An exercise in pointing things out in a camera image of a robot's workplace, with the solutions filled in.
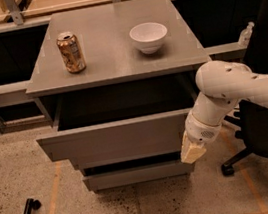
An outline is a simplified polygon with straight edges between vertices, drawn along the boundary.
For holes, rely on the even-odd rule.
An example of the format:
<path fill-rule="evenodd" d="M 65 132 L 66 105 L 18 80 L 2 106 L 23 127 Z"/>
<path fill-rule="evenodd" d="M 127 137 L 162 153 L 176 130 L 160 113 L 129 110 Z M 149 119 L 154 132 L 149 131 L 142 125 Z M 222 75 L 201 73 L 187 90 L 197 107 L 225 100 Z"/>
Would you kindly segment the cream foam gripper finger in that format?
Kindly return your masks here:
<path fill-rule="evenodd" d="M 183 163 L 193 164 L 196 160 L 199 160 L 207 149 L 205 143 L 201 137 L 188 137 L 188 133 L 184 132 L 181 147 L 180 158 Z"/>

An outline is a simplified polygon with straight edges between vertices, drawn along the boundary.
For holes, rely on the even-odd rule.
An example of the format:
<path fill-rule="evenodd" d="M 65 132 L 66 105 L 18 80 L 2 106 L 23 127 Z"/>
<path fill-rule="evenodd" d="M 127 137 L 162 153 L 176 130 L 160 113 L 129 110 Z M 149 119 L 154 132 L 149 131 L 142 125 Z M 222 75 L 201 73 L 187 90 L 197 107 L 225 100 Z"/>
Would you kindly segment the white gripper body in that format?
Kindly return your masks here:
<path fill-rule="evenodd" d="M 213 142 L 221 131 L 220 125 L 207 125 L 200 122 L 189 112 L 185 121 L 185 132 L 190 142 L 197 145 L 204 145 Z"/>

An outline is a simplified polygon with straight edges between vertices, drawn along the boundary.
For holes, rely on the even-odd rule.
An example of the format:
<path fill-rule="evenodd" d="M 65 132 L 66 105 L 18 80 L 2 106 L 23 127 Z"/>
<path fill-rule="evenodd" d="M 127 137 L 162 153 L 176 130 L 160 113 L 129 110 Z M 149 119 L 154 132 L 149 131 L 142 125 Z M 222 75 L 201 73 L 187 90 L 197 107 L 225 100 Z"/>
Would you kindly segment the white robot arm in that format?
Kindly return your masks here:
<path fill-rule="evenodd" d="M 268 75 L 253 73 L 245 64 L 210 61 L 198 69 L 195 80 L 200 93 L 186 117 L 180 154 L 190 164 L 205 154 L 240 100 L 268 108 Z"/>

